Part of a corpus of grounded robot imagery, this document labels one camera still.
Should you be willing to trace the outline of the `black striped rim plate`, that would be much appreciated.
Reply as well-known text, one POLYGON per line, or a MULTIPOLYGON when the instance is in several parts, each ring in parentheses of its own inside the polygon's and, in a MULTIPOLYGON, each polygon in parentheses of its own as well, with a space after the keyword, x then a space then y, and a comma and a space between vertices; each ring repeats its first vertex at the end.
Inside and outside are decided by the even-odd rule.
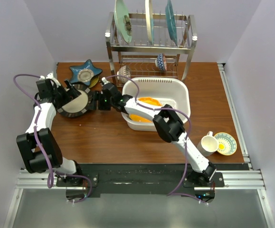
POLYGON ((73 87, 78 90, 81 95, 57 109, 57 112, 63 117, 75 118, 82 116, 87 112, 91 104, 93 92, 86 84, 80 82, 74 83, 73 87))

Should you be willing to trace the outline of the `blue star shaped dish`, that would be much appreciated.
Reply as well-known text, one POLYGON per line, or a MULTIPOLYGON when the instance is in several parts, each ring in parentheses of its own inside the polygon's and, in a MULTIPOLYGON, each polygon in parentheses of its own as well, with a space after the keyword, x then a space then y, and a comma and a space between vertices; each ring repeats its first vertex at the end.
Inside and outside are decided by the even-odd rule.
POLYGON ((70 83, 74 84, 81 82, 87 86, 90 86, 91 80, 95 76, 103 72, 102 69, 95 67, 90 59, 82 65, 70 66, 69 69, 72 71, 72 77, 69 80, 70 83))

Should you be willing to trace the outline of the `yellow dotted plate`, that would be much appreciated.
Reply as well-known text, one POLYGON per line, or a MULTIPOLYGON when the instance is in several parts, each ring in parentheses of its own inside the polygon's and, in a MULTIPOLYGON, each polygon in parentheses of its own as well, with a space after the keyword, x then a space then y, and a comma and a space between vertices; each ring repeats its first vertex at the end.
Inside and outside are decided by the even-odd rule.
MULTIPOLYGON (((151 97, 140 97, 140 98, 138 98, 138 100, 143 102, 143 103, 147 103, 149 105, 162 106, 161 103, 158 100, 156 100, 154 98, 151 98, 151 97)), ((148 120, 148 119, 143 118, 141 116, 137 116, 135 114, 130 114, 129 117, 132 121, 135 121, 135 122, 151 123, 151 120, 148 120)))

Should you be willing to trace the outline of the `white plastic bin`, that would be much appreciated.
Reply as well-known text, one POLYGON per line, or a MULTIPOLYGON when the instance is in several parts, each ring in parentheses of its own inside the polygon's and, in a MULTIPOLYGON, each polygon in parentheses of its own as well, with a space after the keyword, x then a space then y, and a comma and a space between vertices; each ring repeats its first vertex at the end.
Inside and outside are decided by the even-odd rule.
POLYGON ((190 99, 187 86, 175 78, 136 77, 127 81, 122 89, 124 95, 137 97, 142 105, 163 107, 170 105, 190 117, 190 99))

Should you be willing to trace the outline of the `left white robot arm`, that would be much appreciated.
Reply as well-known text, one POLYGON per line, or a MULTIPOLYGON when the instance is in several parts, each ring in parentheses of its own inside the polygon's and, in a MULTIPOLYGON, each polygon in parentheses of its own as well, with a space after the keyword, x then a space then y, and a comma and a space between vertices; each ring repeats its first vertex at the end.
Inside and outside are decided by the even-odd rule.
POLYGON ((34 101, 34 116, 24 134, 18 135, 16 143, 23 163, 29 173, 48 171, 47 186, 52 188, 54 175, 65 175, 72 186, 83 183, 80 165, 63 157, 52 132, 52 122, 57 110, 81 95, 78 84, 65 80, 63 87, 58 80, 41 77, 37 82, 38 92, 28 94, 34 101))

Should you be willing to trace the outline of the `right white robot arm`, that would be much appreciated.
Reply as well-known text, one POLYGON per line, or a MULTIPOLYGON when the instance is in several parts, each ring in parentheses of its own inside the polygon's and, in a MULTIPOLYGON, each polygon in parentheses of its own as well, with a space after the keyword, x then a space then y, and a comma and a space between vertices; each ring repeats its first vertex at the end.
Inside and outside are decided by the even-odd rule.
POLYGON ((92 100, 98 102, 99 110, 108 111, 114 108, 123 114, 134 114, 152 121, 159 137, 167 143, 176 145, 187 157, 192 168, 189 178, 203 187, 213 182, 216 166, 202 155, 190 140, 190 130, 185 130, 184 123, 178 116, 181 114, 189 120, 184 112, 168 104, 163 107, 143 104, 138 101, 137 96, 123 95, 110 82, 104 84, 102 90, 94 91, 92 100))

